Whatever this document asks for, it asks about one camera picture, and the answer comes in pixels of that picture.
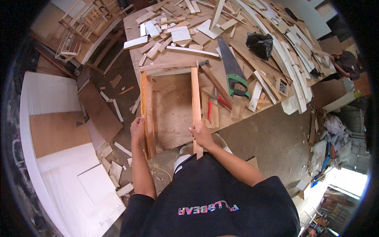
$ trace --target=wooden hammer handle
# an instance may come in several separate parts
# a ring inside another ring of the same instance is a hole
[[[211,80],[211,82],[213,83],[213,85],[215,85],[216,89],[219,91],[219,93],[224,98],[224,100],[226,100],[226,102],[228,102],[228,104],[230,106],[233,106],[233,101],[232,101],[231,97],[224,90],[224,88],[222,87],[222,85],[219,83],[219,81],[216,79],[216,77],[213,75],[213,73],[209,70],[209,68],[206,65],[203,65],[203,66],[200,66],[200,67],[201,67],[201,70],[203,70],[203,72],[205,73],[205,75],[207,75],[207,77],[209,78],[209,80]]]

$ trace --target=hammer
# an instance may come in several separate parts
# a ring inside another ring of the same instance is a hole
[[[231,97],[224,90],[224,88],[221,86],[221,84],[216,79],[216,77],[213,75],[213,73],[209,70],[209,68],[207,66],[208,63],[209,63],[208,59],[205,60],[205,61],[201,61],[201,62],[199,62],[199,67],[201,68],[201,70],[203,70],[203,72],[205,73],[205,75],[207,75],[207,77],[209,78],[209,80],[211,80],[211,82],[213,83],[213,85],[215,85],[216,89],[220,92],[220,94],[224,98],[224,100],[226,100],[226,102],[228,102],[228,104],[230,106],[233,106],[233,101],[232,101]]]

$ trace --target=plastic bag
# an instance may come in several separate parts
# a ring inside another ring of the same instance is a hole
[[[263,60],[268,60],[273,50],[273,38],[270,34],[247,33],[246,46]]]

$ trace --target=person in background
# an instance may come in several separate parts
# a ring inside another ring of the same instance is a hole
[[[350,78],[352,81],[359,79],[359,67],[352,52],[342,51],[341,55],[333,54],[329,58],[337,73],[329,75],[323,81],[338,80],[343,77]]]
[[[157,197],[141,142],[145,117],[130,126],[135,193],[124,212],[125,236],[286,236],[300,231],[296,207],[277,176],[265,179],[259,170],[233,155],[225,141],[205,122],[189,132],[207,152],[185,154],[175,162],[172,182]]]

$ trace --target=black sweatshirt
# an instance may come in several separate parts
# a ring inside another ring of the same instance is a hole
[[[296,207],[277,176],[254,187],[210,154],[189,159],[154,201],[134,194],[120,236],[297,236]]]

